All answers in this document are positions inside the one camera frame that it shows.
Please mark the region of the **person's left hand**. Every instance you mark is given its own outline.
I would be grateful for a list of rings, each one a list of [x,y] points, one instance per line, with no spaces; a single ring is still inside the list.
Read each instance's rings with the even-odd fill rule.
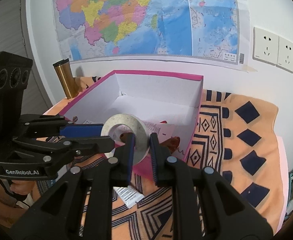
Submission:
[[[33,200],[38,200],[40,197],[35,181],[13,180],[10,190],[20,195],[29,194]]]

